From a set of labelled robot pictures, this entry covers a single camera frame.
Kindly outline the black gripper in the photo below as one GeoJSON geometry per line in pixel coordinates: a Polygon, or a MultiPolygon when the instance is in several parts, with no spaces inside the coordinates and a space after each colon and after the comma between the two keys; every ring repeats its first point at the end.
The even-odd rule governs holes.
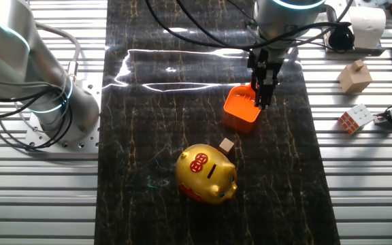
{"type": "MultiPolygon", "coordinates": [[[[249,52],[247,68],[252,70],[254,75],[261,74],[262,71],[269,71],[269,76],[276,77],[284,63],[283,49],[255,48],[249,52]]],[[[271,84],[265,84],[265,80],[253,76],[250,87],[255,92],[255,106],[261,110],[270,106],[278,79],[269,79],[271,84]]]]}

